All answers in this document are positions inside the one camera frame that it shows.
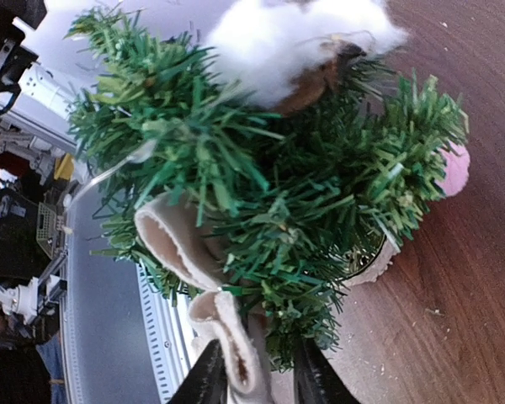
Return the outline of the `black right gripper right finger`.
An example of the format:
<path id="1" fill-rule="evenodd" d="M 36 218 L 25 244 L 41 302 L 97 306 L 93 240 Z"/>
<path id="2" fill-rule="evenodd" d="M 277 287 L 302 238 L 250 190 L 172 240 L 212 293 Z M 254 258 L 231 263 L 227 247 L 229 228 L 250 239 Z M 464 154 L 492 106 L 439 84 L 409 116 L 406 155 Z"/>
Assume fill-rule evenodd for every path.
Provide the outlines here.
<path id="1" fill-rule="evenodd" d="M 300 338 L 295 348 L 296 403 L 359 404 L 311 338 Z"/>

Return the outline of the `white cotton boll ornament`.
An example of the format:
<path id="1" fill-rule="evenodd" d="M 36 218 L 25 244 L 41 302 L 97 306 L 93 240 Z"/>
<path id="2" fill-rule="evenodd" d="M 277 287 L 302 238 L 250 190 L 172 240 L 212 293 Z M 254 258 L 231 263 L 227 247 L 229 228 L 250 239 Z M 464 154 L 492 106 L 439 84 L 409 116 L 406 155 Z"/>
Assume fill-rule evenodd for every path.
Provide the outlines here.
<path id="1" fill-rule="evenodd" d="M 205 38 L 205 71 L 245 105 L 275 111 L 323 67 L 385 56 L 408 37 L 384 1 L 235 1 Z"/>

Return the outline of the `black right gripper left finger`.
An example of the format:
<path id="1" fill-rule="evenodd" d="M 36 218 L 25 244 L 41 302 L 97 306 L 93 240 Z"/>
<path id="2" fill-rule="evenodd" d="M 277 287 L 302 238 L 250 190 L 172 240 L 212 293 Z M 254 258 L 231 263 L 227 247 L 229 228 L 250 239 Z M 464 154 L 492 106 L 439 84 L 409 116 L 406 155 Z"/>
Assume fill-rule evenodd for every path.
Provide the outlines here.
<path id="1" fill-rule="evenodd" d="M 226 366 L 219 340 L 210 341 L 168 404 L 221 404 L 227 399 Z"/>

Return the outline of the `burlap tree pot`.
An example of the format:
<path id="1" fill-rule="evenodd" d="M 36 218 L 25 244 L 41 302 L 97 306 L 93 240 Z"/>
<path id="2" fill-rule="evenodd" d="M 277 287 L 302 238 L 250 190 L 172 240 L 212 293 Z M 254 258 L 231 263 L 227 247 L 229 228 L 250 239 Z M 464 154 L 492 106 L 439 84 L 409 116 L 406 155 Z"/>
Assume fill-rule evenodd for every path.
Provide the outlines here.
<path id="1" fill-rule="evenodd" d="M 354 286 L 373 283 L 392 264 L 393 258 L 400 252 L 399 247 L 394 246 L 389 240 L 384 238 L 376 252 L 361 255 L 357 261 L 356 270 L 348 279 L 343 281 L 343 286 L 352 288 Z"/>

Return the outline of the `pink pompom ornament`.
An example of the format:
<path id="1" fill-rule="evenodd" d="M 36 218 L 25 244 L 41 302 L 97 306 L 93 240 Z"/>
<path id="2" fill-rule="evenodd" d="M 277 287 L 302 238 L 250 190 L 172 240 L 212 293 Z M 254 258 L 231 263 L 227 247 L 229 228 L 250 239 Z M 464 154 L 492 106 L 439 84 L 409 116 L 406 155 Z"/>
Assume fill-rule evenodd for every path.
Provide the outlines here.
<path id="1" fill-rule="evenodd" d="M 442 151 L 446 161 L 445 176 L 439 187 L 446 197 L 454 197 L 467 185 L 469 180 L 470 153 L 463 145 L 451 145 L 451 151 Z"/>

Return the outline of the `small green christmas tree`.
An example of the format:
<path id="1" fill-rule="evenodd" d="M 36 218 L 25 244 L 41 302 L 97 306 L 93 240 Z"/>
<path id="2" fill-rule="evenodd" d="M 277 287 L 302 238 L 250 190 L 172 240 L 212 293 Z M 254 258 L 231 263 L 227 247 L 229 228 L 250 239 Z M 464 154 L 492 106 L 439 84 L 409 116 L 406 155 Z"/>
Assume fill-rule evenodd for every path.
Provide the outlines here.
<path id="1" fill-rule="evenodd" d="M 70 118 L 81 151 L 111 171 L 106 198 L 125 195 L 104 224 L 106 254 L 143 265 L 166 297 L 195 292 L 133 225 L 158 193 L 169 192 L 172 204 L 184 197 L 194 228 L 213 221 L 230 241 L 220 259 L 224 289 L 274 319 L 268 354 L 279 370 L 293 366 L 298 333 L 336 345 L 333 312 L 350 254 L 411 236 L 428 203 L 445 196 L 445 155 L 469 131 L 434 77 L 401 78 L 381 113 L 363 112 L 377 61 L 361 61 L 339 92 L 285 118 L 209 83 L 207 53 L 188 35 L 163 42 L 100 8 L 79 16 L 70 34 L 86 35 L 109 68 Z"/>

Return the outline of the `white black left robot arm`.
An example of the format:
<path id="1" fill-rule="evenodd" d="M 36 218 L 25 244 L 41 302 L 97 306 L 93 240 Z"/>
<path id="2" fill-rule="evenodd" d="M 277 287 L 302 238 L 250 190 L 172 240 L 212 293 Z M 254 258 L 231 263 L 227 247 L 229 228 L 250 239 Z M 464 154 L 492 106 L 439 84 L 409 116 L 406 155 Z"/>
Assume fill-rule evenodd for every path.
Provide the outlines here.
<path id="1" fill-rule="evenodd" d="M 43 178 L 74 156 L 72 103 L 91 77 L 80 46 L 63 38 L 89 1 L 0 1 L 0 155 L 29 162 Z"/>

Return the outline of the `beige burlap bow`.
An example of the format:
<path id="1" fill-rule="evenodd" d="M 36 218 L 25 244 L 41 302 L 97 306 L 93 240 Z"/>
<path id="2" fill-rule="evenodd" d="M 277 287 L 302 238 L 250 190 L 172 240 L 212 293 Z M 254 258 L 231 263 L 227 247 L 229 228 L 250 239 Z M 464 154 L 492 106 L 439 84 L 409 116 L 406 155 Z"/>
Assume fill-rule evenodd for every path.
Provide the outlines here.
<path id="1" fill-rule="evenodd" d="M 227 240 L 214 233 L 215 212 L 201 213 L 187 194 L 172 202 L 159 194 L 134 215 L 138 236 L 151 255 L 188 286 L 201 292 L 189 306 L 189 323 L 201 338 L 221 344 L 232 403 L 273 402 L 266 350 L 266 317 L 225 289 Z"/>

